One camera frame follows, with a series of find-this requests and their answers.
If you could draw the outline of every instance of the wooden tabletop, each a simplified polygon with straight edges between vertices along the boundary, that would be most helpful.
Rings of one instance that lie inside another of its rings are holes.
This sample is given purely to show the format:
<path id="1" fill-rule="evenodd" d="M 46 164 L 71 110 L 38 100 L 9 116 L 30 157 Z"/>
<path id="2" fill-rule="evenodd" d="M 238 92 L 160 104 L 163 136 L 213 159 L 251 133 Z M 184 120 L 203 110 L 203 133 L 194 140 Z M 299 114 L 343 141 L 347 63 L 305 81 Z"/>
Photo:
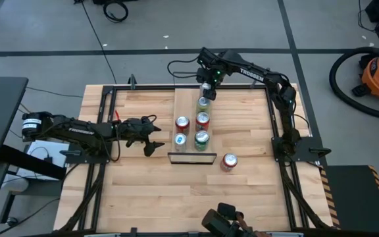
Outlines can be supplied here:
<path id="1" fill-rule="evenodd" d="M 102 87 L 86 87 L 80 120 L 97 120 Z M 305 116 L 299 94 L 296 100 L 295 113 Z M 173 108 L 174 90 L 118 92 L 115 109 L 120 119 L 156 114 L 155 125 L 162 131 L 152 133 L 150 139 L 166 145 L 145 157 L 144 144 L 126 148 L 125 142 L 121 142 L 120 161 L 111 162 L 106 168 L 97 231 L 129 232 L 137 227 L 138 232 L 206 232 L 201 220 L 219 202 L 235 205 L 254 230 L 289 230 L 280 171 L 272 154 L 265 91 L 218 90 L 210 125 L 218 154 L 213 165 L 170 164 L 167 153 L 172 145 Z M 306 123 L 297 117 L 295 123 L 301 135 L 307 136 Z M 116 157 L 117 152 L 114 144 L 111 155 Z M 225 173 L 218 164 L 229 152 L 238 156 L 238 165 Z M 297 163 L 297 167 L 303 196 L 317 215 L 331 225 L 318 169 L 307 163 Z M 87 171 L 88 165 L 80 165 L 65 180 L 54 229 L 63 226 L 80 204 Z M 300 226 L 299 210 L 292 200 Z M 86 227 L 90 219 L 88 211 Z"/>

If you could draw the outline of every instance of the wooden table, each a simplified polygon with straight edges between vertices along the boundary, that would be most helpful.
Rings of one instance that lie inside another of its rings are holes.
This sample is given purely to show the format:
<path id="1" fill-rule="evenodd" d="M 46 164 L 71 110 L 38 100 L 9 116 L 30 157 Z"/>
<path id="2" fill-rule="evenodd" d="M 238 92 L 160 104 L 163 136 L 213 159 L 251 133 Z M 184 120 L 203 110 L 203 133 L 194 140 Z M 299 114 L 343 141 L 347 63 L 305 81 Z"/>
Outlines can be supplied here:
<path id="1" fill-rule="evenodd" d="M 102 87 L 86 87 L 80 120 L 96 121 Z M 174 90 L 118 92 L 115 109 L 120 118 L 156 114 L 155 125 L 162 131 L 152 133 L 150 139 L 166 145 L 151 157 L 144 157 L 144 144 L 126 148 L 121 142 L 120 161 L 106 168 L 97 231 L 129 232 L 137 227 L 138 232 L 206 232 L 201 220 L 219 202 L 235 205 L 255 230 L 289 230 L 280 171 L 272 154 L 265 91 L 218 90 L 211 114 L 218 153 L 213 165 L 170 164 L 166 154 L 172 145 L 173 108 Z M 305 116 L 299 94 L 296 113 Z M 301 135 L 307 136 L 306 123 L 297 117 L 295 123 Z M 114 144 L 112 156 L 117 152 Z M 218 165 L 228 152 L 239 159 L 231 173 L 222 172 Z M 297 167 L 303 196 L 317 215 L 332 225 L 318 169 L 307 163 L 298 163 Z M 65 180 L 54 229 L 63 226 L 80 204 L 87 171 L 87 165 L 80 165 Z M 293 197 L 292 201 L 300 226 Z M 86 228 L 90 219 L 88 211 Z"/>

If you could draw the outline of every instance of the black panel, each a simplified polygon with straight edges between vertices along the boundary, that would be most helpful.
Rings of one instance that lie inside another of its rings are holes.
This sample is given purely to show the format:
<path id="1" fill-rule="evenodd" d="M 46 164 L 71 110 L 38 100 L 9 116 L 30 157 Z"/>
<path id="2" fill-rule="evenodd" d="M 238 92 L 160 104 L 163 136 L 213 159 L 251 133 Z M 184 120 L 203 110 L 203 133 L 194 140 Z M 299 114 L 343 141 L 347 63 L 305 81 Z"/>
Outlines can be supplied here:
<path id="1" fill-rule="evenodd" d="M 379 232 L 379 191 L 368 166 L 326 167 L 342 230 Z"/>

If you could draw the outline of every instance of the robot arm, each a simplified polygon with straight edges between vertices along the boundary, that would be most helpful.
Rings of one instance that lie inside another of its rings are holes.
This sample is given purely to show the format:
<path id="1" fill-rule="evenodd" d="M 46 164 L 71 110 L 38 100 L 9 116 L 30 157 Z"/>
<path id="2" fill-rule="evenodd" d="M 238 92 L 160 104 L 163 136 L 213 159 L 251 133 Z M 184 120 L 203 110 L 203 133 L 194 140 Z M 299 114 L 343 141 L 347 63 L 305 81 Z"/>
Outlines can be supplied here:
<path id="1" fill-rule="evenodd" d="M 295 153 L 295 145 L 301 139 L 298 130 L 295 129 L 293 117 L 296 91 L 286 76 L 278 72 L 272 72 L 268 68 L 265 69 L 253 63 L 248 63 L 242 59 L 241 55 L 232 50 L 215 55 L 208 49 L 202 48 L 197 58 L 197 63 L 202 66 L 197 71 L 197 81 L 211 85 L 209 90 L 204 90 L 203 92 L 204 97 L 207 99 L 215 100 L 217 86 L 223 82 L 226 75 L 230 76 L 234 72 L 264 83 L 282 118 L 282 149 L 286 155 Z"/>
<path id="2" fill-rule="evenodd" d="M 88 155 L 98 155 L 105 150 L 105 142 L 127 141 L 126 147 L 134 142 L 145 142 L 144 154 L 150 156 L 155 148 L 164 143 L 150 142 L 149 135 L 161 129 L 153 125 L 149 117 L 129 118 L 125 121 L 102 122 L 95 124 L 67 118 L 64 115 L 52 115 L 48 112 L 24 114 L 23 141 L 56 138 L 78 144 Z"/>

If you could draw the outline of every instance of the red soda can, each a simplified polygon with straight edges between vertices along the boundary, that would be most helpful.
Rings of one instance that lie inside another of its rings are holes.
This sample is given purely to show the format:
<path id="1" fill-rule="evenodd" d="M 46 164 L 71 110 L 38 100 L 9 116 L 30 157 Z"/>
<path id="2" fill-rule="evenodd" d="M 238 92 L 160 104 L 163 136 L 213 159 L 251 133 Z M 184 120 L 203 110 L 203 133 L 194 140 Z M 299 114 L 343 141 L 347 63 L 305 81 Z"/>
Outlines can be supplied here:
<path id="1" fill-rule="evenodd" d="M 206 112 L 198 113 L 195 121 L 197 123 L 197 126 L 195 126 L 197 132 L 201 130 L 207 131 L 209 129 L 210 116 Z"/>
<path id="2" fill-rule="evenodd" d="M 182 133 L 185 134 L 185 136 L 188 135 L 188 132 L 190 131 L 190 120 L 185 116 L 180 116 L 175 121 L 176 125 L 176 133 Z"/>
<path id="3" fill-rule="evenodd" d="M 223 156 L 222 162 L 220 163 L 220 168 L 224 172 L 230 172 L 238 163 L 238 158 L 233 153 L 227 153 Z"/>

